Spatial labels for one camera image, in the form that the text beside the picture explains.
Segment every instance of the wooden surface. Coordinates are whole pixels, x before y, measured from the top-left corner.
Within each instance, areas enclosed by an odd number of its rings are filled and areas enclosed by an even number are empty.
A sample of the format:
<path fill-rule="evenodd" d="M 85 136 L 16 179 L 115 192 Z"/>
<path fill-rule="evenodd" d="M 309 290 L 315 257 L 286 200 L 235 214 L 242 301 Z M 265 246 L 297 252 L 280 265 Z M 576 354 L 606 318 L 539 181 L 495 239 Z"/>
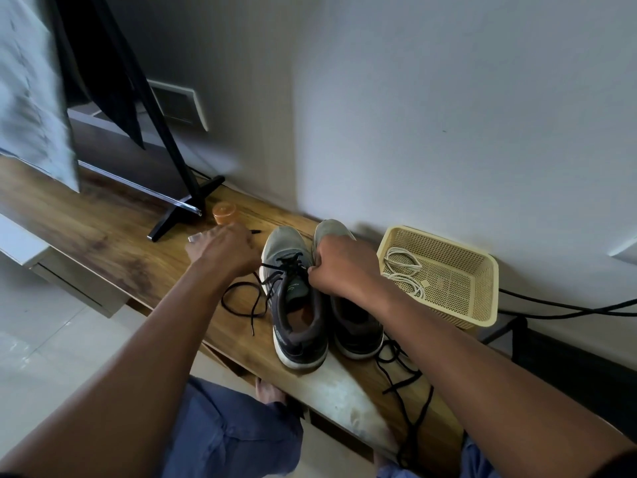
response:
<path fill-rule="evenodd" d="M 151 243 L 146 235 L 166 204 L 90 171 L 80 172 L 82 193 L 77 194 L 17 160 L 0 157 L 0 213 L 134 299 L 155 307 L 187 268 L 183 247 L 188 235 L 214 225 L 212 218 L 178 225 Z M 294 226 L 309 242 L 317 224 L 227 187 L 216 190 L 207 203 L 218 200 L 236 203 L 243 223 L 263 231 L 255 235 L 261 247 L 276 226 Z M 255 297 L 254 289 L 241 288 L 228 303 L 247 312 Z M 406 425 L 395 397 L 382 395 L 388 384 L 374 361 L 351 361 L 331 351 L 315 372 L 293 372 L 276 357 L 269 316 L 255 321 L 252 337 L 250 319 L 235 317 L 221 306 L 204 341 L 373 448 L 392 454 L 404 440 Z M 389 368 L 393 378 L 403 378 L 397 366 Z M 428 390 L 424 377 L 401 390 L 412 421 Z M 435 393 L 420 430 L 421 464 L 434 474 L 457 476 L 461 439 L 461 426 Z"/>

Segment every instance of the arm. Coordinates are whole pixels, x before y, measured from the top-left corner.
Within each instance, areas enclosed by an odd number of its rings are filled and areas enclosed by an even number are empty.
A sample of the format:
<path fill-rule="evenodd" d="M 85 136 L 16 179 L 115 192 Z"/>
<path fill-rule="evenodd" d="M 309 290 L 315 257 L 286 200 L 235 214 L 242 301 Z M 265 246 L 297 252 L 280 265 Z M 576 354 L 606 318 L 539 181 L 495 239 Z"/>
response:
<path fill-rule="evenodd" d="M 504 477 L 585 478 L 634 449 L 614 428 L 544 381 L 437 317 L 380 276 L 371 248 L 326 236 L 313 287 L 380 321 Z"/>
<path fill-rule="evenodd" d="M 223 291 L 259 267 L 242 225 L 187 246 L 193 263 L 130 341 L 0 461 L 29 478 L 149 476 Z"/>

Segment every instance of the leg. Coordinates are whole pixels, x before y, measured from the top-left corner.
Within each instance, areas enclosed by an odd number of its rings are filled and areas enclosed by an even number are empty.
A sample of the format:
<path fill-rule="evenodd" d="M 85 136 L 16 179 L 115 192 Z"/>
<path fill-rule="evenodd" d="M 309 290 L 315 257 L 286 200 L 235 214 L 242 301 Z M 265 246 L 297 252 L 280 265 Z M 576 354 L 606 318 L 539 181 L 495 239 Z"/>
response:
<path fill-rule="evenodd" d="M 264 400 L 269 403 L 191 377 L 159 475 L 261 478 L 290 473 L 301 457 L 301 423 L 283 402 Z"/>

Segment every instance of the white tile floor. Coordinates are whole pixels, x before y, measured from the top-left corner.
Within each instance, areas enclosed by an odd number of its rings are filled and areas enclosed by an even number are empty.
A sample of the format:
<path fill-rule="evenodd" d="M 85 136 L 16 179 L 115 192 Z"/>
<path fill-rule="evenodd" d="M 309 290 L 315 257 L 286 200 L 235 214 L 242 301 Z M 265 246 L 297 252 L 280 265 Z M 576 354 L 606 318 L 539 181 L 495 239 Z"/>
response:
<path fill-rule="evenodd" d="M 144 317 L 124 306 L 111 319 L 0 254 L 0 456 L 89 378 Z M 244 393 L 253 389 L 199 353 L 192 373 Z M 304 424 L 293 477 L 371 478 L 374 468 Z"/>

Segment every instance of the hand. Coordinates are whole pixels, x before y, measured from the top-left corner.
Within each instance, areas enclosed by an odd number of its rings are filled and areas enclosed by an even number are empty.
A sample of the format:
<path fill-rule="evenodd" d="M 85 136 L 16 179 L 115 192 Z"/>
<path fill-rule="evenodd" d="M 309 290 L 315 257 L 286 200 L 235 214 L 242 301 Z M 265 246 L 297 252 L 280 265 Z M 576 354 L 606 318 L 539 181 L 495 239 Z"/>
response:
<path fill-rule="evenodd" d="M 186 252 L 193 266 L 222 272 L 230 281 L 255 272 L 261 264 L 250 230 L 240 223 L 215 226 L 201 233 L 187 243 Z"/>
<path fill-rule="evenodd" d="M 363 241 L 333 234 L 324 236 L 318 245 L 316 265 L 308 269 L 310 285 L 364 307 L 366 297 L 385 280 L 376 252 Z"/>

